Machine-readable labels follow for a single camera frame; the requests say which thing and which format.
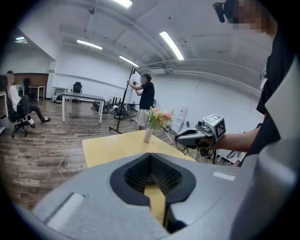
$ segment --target woman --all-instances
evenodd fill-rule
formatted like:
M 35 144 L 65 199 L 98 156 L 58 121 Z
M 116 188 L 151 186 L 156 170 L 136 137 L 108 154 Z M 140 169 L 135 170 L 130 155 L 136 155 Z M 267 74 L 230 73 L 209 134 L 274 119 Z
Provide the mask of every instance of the woman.
M 8 98 L 13 105 L 14 111 L 16 113 L 23 113 L 24 115 L 26 115 L 28 122 L 32 128 L 36 128 L 36 124 L 34 123 L 32 117 L 30 116 L 30 110 L 35 111 L 37 113 L 42 123 L 49 122 L 51 120 L 50 118 L 44 117 L 42 115 L 42 112 L 38 106 L 29 103 L 29 99 L 27 95 L 25 95 L 22 98 L 18 95 L 18 90 L 13 85 L 15 82 L 15 76 L 12 71 L 8 71 L 7 74 L 3 75 L 3 79 L 5 81 L 5 88 L 8 93 Z

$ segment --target white shirt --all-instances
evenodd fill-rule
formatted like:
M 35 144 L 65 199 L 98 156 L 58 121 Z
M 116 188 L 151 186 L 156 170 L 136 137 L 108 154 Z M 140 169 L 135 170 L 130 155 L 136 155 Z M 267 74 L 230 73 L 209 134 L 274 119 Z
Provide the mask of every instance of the white shirt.
M 21 97 L 19 96 L 17 88 L 13 85 L 10 86 L 8 89 L 9 98 L 13 103 L 14 111 L 17 112 L 17 105 L 19 101 L 21 100 Z

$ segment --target khaki shorts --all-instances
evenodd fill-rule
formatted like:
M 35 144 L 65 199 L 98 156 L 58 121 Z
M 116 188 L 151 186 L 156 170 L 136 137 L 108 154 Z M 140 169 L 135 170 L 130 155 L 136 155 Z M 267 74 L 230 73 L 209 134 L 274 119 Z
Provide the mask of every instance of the khaki shorts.
M 139 125 L 141 127 L 144 127 L 147 124 L 147 120 L 148 120 L 149 117 L 148 117 L 146 112 L 150 113 L 150 110 L 140 109 L 137 112 L 137 116 L 136 116 L 136 119 L 135 119 L 135 121 L 137 122 L 137 125 Z

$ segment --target white wall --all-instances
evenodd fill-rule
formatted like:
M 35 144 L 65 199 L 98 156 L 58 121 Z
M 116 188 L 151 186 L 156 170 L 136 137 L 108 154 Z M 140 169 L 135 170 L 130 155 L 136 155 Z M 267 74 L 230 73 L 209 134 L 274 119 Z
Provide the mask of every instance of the white wall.
M 64 46 L 55 70 L 53 86 L 73 88 L 81 82 L 82 93 L 123 97 L 126 80 L 131 68 L 96 52 L 88 52 L 77 47 Z
M 48 73 L 51 58 L 43 51 L 18 46 L 7 49 L 1 57 L 0 74 L 12 70 L 14 73 Z
M 213 113 L 225 118 L 228 133 L 250 131 L 263 121 L 263 115 L 256 110 L 259 98 L 238 88 L 175 74 L 153 75 L 152 82 L 156 107 L 167 111 L 174 109 L 178 116 L 181 107 L 188 106 L 186 121 L 190 126 Z

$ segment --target black pants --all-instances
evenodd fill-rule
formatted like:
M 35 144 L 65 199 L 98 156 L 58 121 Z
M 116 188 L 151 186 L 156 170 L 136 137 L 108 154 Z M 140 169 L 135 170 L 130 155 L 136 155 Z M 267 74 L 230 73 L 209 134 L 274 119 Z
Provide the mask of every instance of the black pants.
M 37 113 L 38 117 L 41 119 L 41 121 L 44 120 L 44 117 L 43 117 L 42 112 L 39 109 L 39 107 L 29 103 L 28 96 L 25 95 L 19 101 L 19 103 L 17 105 L 17 111 L 18 111 L 18 113 L 22 112 L 23 114 L 27 115 L 30 113 L 30 110 L 35 111 Z

